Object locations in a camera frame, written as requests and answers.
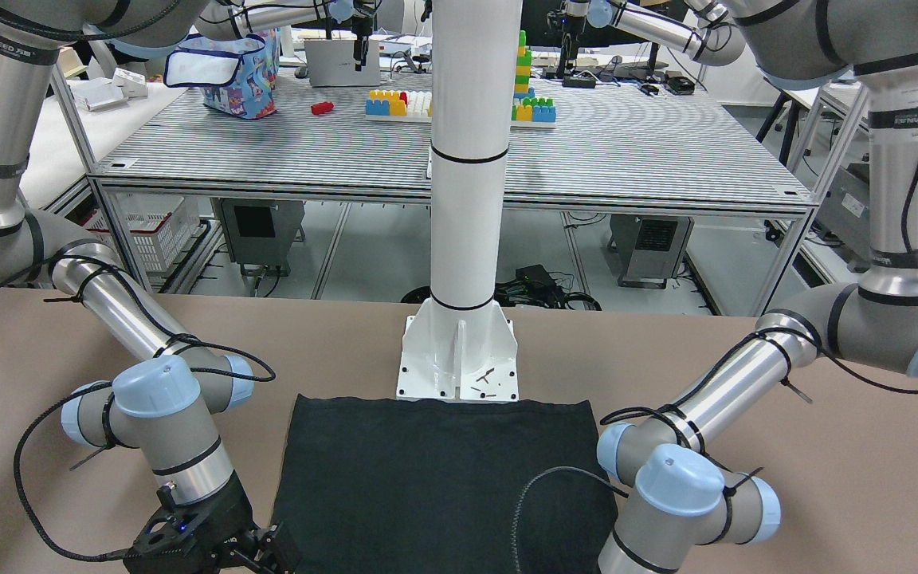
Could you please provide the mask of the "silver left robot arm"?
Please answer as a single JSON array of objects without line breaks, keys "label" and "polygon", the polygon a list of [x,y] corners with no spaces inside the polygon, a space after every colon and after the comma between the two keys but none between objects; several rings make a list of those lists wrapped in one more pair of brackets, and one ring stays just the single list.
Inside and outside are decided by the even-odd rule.
[{"label": "silver left robot arm", "polygon": [[602,419],[598,462],[633,488],[598,555],[601,573],[674,573],[693,546],[765,541],[775,491],[718,468],[707,445],[769,389],[818,357],[918,378],[918,1],[720,1],[780,87],[851,70],[866,88],[869,269],[770,309],[692,388],[645,421]]}]

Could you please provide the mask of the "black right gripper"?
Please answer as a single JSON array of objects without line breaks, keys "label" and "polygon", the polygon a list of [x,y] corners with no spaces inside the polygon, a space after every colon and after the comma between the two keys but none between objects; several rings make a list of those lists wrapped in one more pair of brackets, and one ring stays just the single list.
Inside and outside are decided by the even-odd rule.
[{"label": "black right gripper", "polygon": [[218,573],[247,568],[254,573],[295,573],[301,560],[285,525],[257,527],[236,474],[211,497],[178,506],[174,484],[158,489],[167,523],[159,573]]}]

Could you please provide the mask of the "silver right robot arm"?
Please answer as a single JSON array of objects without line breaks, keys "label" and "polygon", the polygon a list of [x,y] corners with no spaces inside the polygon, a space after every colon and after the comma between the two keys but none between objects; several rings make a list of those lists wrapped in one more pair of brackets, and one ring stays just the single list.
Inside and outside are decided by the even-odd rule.
[{"label": "silver right robot arm", "polygon": [[227,454],[214,413],[244,403],[256,357],[189,334],[83,226],[30,210],[19,194],[41,99],[62,47],[123,40],[171,51],[207,1],[0,1],[0,289],[48,282],[81,304],[137,364],[49,407],[70,439],[98,453],[138,448],[158,484],[159,509],[128,548],[67,551],[37,519],[22,479],[23,432],[12,472],[23,512],[51,551],[77,562],[117,562],[131,573],[292,573],[301,556],[288,528],[261,527]]}]

